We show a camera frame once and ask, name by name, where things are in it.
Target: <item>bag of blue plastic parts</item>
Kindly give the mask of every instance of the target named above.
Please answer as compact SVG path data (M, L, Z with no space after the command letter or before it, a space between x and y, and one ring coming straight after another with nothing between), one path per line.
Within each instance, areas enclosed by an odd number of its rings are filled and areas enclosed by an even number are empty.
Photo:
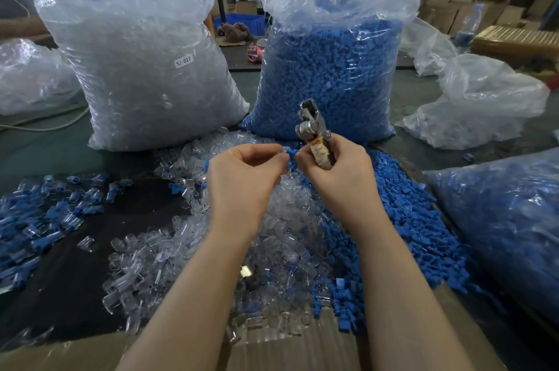
M312 98L332 132L355 142L394 133L392 76L404 23L420 0L262 0L274 20L258 96L243 126L297 140L297 112Z
M426 174L504 289L559 324L559 148Z

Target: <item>water bottle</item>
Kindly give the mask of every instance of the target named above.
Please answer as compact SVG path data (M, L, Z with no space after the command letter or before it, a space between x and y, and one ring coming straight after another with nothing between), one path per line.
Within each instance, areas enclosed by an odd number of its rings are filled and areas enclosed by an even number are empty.
M462 28L454 36L452 43L459 50L465 51L472 41L473 36L476 35L476 31L480 26L481 12L483 11L484 6L485 3L477 3L474 5L472 12L466 16L464 24L462 24Z

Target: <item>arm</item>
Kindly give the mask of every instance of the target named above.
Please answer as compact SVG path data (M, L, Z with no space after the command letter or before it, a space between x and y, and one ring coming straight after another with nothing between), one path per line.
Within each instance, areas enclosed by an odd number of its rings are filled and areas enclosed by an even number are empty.
M473 371L470 359L378 195L371 158L336 134L337 162L320 169L305 147L299 168L357 244L373 368Z
M210 232L117 371L213 371L241 263L289 156L242 145L210 161Z

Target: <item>clear plastic bag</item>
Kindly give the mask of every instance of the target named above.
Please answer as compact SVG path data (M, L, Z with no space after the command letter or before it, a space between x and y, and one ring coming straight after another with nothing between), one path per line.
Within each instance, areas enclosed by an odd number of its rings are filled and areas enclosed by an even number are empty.
M443 96L405 117L403 127L434 148L469 149L521 134L541 115L549 89L497 59L464 54L446 62Z
M419 18L404 25L400 50L414 59L420 77L441 74L446 62L458 55L443 33Z
M254 110L243 121L265 137L296 140L299 104L313 98L332 131L388 137L400 34L420 0L262 0L274 25Z
M202 21L213 0L35 0L89 103L94 149L175 145L248 112Z
M61 106L81 91L60 51L23 38L0 44L0 114Z
M426 175L503 287L559 324L559 148Z

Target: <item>label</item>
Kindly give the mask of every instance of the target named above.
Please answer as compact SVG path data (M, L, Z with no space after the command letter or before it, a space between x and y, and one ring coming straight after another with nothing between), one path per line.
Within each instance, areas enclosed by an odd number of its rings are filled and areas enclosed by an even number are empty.
M178 59L175 59L175 68L181 68L185 65L189 65L192 64L192 62L194 61L194 59L192 58L192 55L186 55L183 57L180 57Z

